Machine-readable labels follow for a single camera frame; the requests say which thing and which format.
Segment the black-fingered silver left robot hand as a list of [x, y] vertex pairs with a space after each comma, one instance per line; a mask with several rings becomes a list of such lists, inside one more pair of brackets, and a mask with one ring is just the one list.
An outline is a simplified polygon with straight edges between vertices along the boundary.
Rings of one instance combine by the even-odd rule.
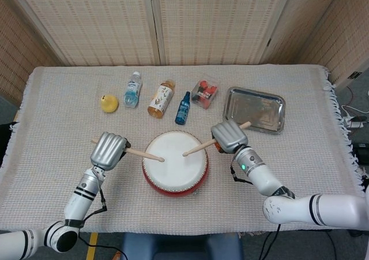
[[131, 148], [131, 144], [125, 137], [104, 132], [91, 154], [91, 163], [105, 171], [110, 171], [126, 154], [126, 148]]

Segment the orange-tipped silver right robot hand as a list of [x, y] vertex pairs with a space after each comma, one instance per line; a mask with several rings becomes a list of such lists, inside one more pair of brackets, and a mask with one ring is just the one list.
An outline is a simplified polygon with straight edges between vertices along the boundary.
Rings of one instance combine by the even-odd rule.
[[215, 146], [220, 153], [234, 154], [248, 145], [248, 138], [239, 125], [233, 120], [225, 120], [211, 127]]

